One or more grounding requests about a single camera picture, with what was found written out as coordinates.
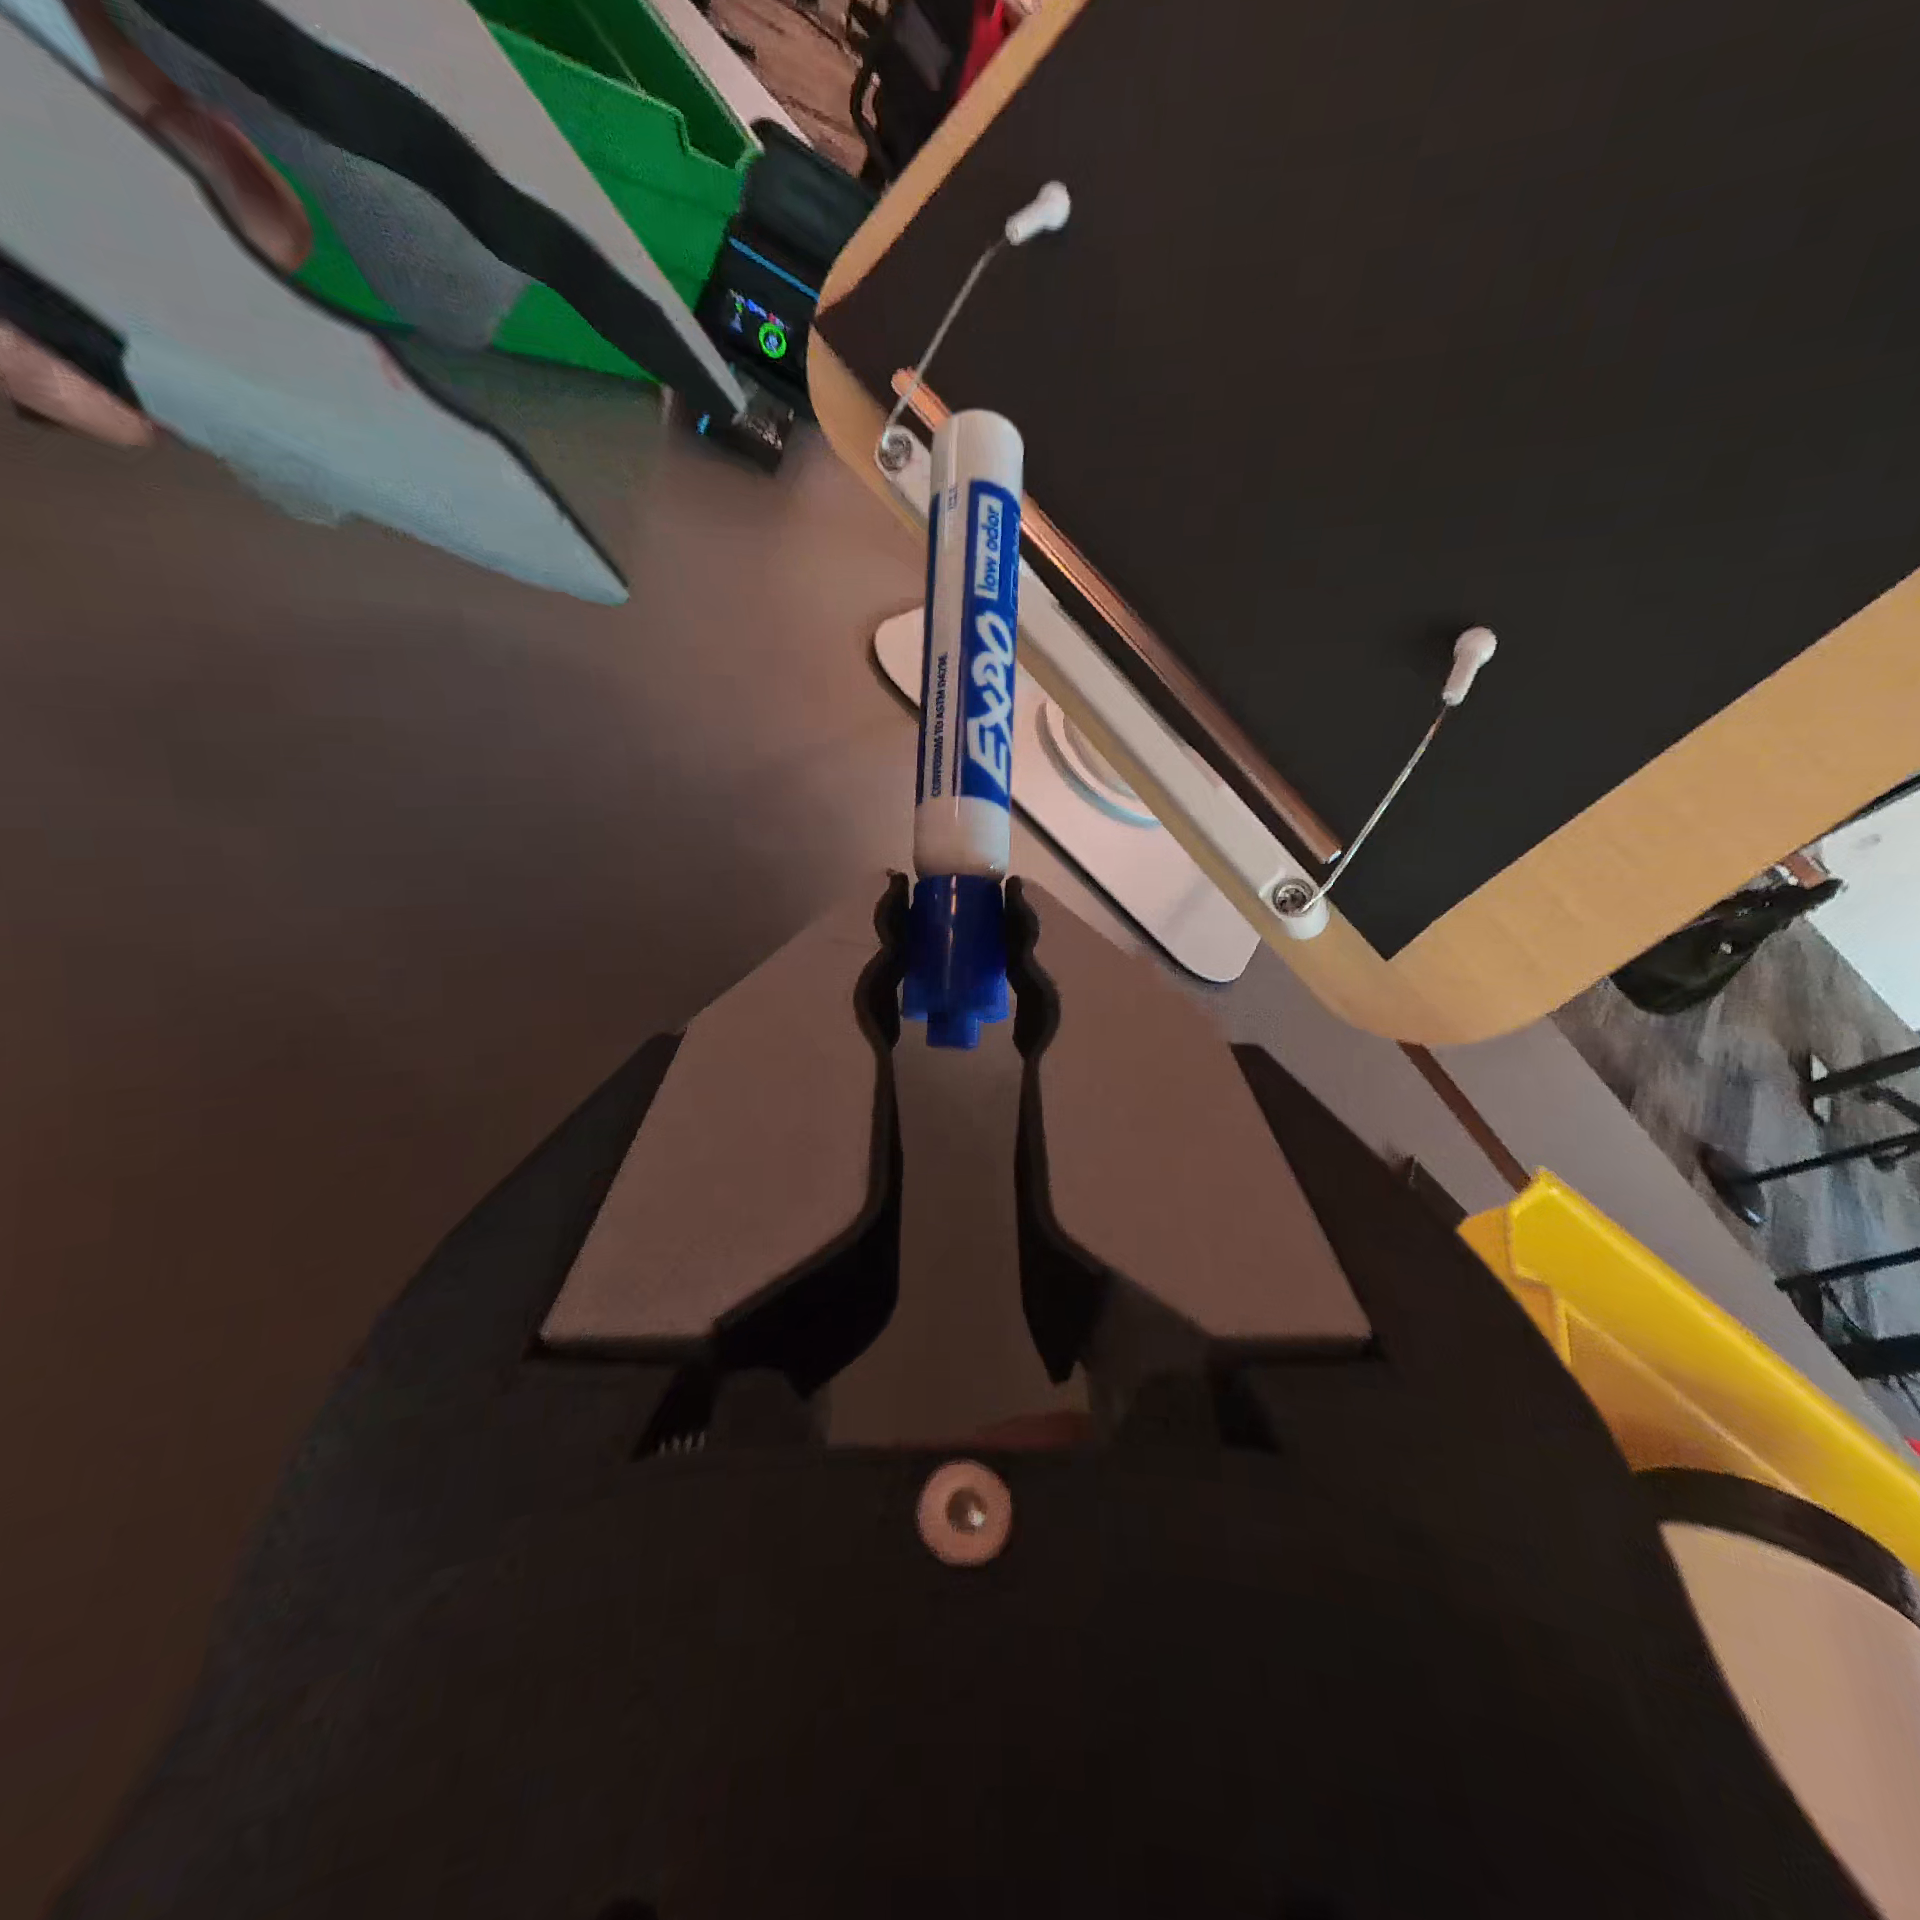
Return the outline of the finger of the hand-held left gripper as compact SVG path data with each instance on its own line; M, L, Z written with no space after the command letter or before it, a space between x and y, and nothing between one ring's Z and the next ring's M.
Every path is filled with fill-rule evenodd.
M287 508L549 592L627 582L512 438L278 276L54 46L1 29L3 323Z
M687 410L730 419L747 404L467 4L133 4L138 51L146 36L177 36L304 128L423 188Z

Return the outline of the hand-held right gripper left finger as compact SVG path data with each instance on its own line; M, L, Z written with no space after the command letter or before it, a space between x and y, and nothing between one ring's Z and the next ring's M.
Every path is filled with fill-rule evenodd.
M778 1373L814 1397L898 1301L905 878L778 947L672 1036L538 1342Z

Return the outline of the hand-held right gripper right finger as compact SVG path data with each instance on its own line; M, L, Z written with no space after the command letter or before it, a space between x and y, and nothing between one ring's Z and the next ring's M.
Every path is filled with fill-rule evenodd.
M1113 1311L1201 1356L1331 1360L1373 1328L1231 1045L1151 962L1006 884L1026 1331L1054 1383Z

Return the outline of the large green plastic bin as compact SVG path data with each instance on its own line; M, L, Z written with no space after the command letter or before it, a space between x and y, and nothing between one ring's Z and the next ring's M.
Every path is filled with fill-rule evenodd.
M474 3L497 51L582 157L661 275L695 309L758 143L695 58L645 3ZM347 315L397 328L400 314L351 262L312 190L295 192L315 246L295 276ZM654 386L656 375L536 285L497 325L493 351Z

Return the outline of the yellow plastic bin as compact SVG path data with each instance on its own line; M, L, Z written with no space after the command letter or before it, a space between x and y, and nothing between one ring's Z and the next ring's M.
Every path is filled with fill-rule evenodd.
M1499 1277L1638 1471L1797 1496L1917 1570L1915 1454L1549 1173L1455 1234Z

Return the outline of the blue dry erase marker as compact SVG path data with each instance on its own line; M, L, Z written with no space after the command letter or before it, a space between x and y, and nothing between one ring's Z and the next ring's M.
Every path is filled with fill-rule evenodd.
M937 1048L973 1048L1010 1010L1023 443L1006 416L969 410L934 430L928 459L903 1015Z

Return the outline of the person's left hand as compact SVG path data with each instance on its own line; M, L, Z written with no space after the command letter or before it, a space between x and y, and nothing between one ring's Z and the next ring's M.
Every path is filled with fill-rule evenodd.
M142 52L107 4L3 4L3 13L104 88L161 148L179 157L273 268L291 271L306 261L312 231L291 188L230 117L198 103ZM1 325L1 389L22 421L114 447L146 447L154 442L152 421L133 402L117 398L95 375L14 319Z

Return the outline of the black power bank with display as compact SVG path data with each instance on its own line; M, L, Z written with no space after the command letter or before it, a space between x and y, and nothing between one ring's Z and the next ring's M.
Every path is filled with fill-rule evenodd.
M733 367L765 386L807 384L819 285L737 236L715 254L695 317Z

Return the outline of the small black box blue edge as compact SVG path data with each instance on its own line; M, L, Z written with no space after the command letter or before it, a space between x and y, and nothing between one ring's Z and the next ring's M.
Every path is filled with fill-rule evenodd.
M735 416L699 413L691 431L729 458L773 475L784 464L786 443L798 423L799 413L790 404L765 390L752 390Z

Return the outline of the black wooden book stand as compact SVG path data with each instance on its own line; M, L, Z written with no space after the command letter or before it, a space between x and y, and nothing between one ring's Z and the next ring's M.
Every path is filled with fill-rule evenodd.
M1497 1039L1915 775L1915 4L1047 4L879 199L808 349L1023 434L1029 555L1321 868L1288 939Z

